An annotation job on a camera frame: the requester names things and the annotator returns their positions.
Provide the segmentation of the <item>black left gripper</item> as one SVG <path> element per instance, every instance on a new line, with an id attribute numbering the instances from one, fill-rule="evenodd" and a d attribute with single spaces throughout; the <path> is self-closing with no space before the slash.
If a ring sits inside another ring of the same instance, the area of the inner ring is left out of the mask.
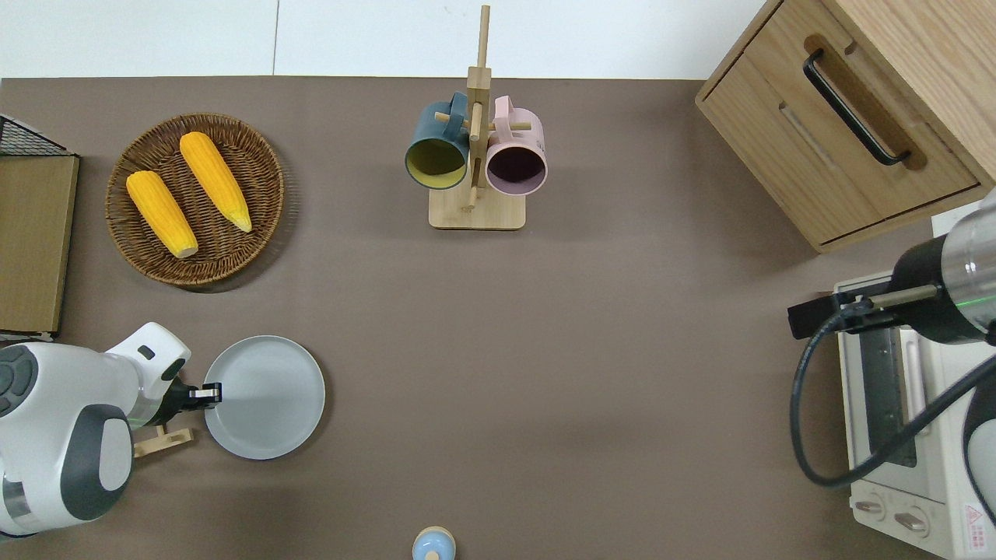
<path id="1" fill-rule="evenodd" d="M 216 407 L 222 398 L 221 383 L 206 383 L 200 390 L 199 387 L 184 383 L 178 376 L 172 380 L 163 395 L 159 407 L 159 425 L 165 425 L 181 412 Z"/>

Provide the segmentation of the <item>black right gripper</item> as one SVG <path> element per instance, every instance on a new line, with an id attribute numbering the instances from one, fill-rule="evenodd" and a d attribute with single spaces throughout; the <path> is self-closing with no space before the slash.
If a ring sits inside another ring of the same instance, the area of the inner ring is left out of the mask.
<path id="1" fill-rule="evenodd" d="M 787 325 L 794 340 L 811 338 L 819 326 L 839 312 L 840 308 L 888 291 L 887 284 L 839 287 L 836 292 L 826 292 L 787 308 Z M 864 306 L 839 319 L 836 332 L 860 334 L 900 326 L 899 317 L 893 311 Z"/>

